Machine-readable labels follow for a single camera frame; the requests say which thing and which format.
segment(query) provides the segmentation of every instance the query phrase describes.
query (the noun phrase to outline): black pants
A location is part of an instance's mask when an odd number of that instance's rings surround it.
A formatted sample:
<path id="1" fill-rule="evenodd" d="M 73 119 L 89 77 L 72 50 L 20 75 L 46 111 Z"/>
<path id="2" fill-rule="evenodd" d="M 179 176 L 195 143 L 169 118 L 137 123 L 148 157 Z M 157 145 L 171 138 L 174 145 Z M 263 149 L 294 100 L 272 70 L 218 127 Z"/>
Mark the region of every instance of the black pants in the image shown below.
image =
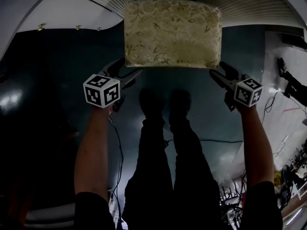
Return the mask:
<path id="1" fill-rule="evenodd" d="M 210 229 L 221 225 L 220 192 L 186 118 L 171 124 L 177 151 L 172 187 L 165 154 L 164 121 L 145 119 L 136 171 L 128 181 L 123 219 L 130 230 L 182 227 Z"/>
<path id="2" fill-rule="evenodd" d="M 296 80 L 288 71 L 284 74 L 284 79 L 289 83 L 285 89 L 285 96 L 293 96 L 302 105 L 307 106 L 307 87 Z"/>

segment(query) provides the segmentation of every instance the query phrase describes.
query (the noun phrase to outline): person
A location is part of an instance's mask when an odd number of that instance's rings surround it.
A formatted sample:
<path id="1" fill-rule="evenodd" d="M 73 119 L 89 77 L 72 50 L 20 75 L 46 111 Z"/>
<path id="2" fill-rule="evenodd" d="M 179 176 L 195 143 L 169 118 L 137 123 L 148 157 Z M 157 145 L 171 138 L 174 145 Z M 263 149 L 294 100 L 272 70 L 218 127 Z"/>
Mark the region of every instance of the person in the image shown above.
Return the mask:
<path id="1" fill-rule="evenodd" d="M 190 95 L 170 97 L 170 129 L 177 152 L 172 187 L 163 138 L 163 104 L 150 90 L 140 93 L 146 119 L 139 157 L 125 189 L 122 218 L 135 229 L 229 229 L 219 210 L 219 185 L 202 153 L 199 138 L 187 117 Z M 283 228 L 274 193 L 272 150 L 255 107 L 238 106 L 244 131 L 247 196 L 241 229 Z M 107 197 L 107 127 L 109 109 L 93 108 L 75 164 L 74 229 L 114 229 Z"/>
<path id="2" fill-rule="evenodd" d="M 293 96 L 302 105 L 307 106 L 307 86 L 302 85 L 294 78 L 285 66 L 283 58 L 277 59 L 279 76 L 288 80 L 288 85 L 284 91 L 284 96 L 290 98 Z"/>

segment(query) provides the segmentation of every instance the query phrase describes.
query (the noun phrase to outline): beige floral fabric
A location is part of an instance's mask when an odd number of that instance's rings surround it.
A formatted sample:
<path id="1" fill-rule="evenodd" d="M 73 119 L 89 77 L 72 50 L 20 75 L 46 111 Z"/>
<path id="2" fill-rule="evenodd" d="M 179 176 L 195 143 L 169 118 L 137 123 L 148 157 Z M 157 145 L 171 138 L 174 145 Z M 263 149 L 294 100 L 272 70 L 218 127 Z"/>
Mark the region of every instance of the beige floral fabric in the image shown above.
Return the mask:
<path id="1" fill-rule="evenodd" d="M 127 66 L 215 68 L 221 58 L 217 7 L 185 0 L 137 0 L 125 6 Z"/>

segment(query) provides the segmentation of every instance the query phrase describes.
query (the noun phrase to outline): person's right arm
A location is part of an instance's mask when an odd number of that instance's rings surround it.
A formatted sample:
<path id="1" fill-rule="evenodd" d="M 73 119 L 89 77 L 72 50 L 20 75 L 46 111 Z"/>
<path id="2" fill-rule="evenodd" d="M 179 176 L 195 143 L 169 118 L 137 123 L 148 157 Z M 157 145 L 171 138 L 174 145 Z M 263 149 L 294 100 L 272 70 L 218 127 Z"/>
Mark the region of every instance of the person's right arm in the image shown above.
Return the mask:
<path id="1" fill-rule="evenodd" d="M 242 116 L 244 157 L 248 188 L 274 181 L 272 149 L 256 108 L 238 107 Z"/>

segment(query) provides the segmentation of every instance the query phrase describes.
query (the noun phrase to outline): light strip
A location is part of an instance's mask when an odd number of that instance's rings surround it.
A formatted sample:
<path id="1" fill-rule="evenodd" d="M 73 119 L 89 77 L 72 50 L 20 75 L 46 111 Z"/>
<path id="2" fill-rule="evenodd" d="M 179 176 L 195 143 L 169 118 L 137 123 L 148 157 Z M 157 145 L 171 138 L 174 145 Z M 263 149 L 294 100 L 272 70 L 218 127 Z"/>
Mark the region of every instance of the light strip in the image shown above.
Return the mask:
<path id="1" fill-rule="evenodd" d="M 286 224 L 286 226 L 288 226 L 288 225 L 291 223 L 291 221 L 293 221 L 293 219 L 298 215 L 299 212 L 302 211 L 302 209 L 303 209 L 303 208 L 300 208 L 300 210 L 291 218 L 291 220 L 288 221 L 288 223 Z"/>

